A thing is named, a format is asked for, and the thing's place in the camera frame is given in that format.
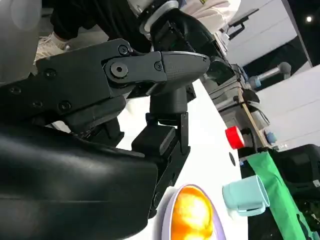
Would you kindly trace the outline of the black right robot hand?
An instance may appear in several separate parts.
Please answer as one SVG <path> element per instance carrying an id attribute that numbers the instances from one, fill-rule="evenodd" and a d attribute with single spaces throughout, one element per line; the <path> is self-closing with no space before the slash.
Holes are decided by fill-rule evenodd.
<path id="1" fill-rule="evenodd" d="M 41 59 L 0 89 L 0 237 L 121 240 L 189 156 L 186 88 L 210 59 L 123 39 Z"/>

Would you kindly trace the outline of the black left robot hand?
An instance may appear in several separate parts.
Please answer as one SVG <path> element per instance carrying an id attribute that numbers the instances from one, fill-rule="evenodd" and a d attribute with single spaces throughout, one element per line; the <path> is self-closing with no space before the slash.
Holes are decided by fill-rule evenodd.
<path id="1" fill-rule="evenodd" d="M 192 52 L 208 56 L 210 66 L 206 75 L 218 85 L 235 76 L 213 35 L 200 21 L 177 8 L 155 21 L 150 35 L 156 51 Z"/>

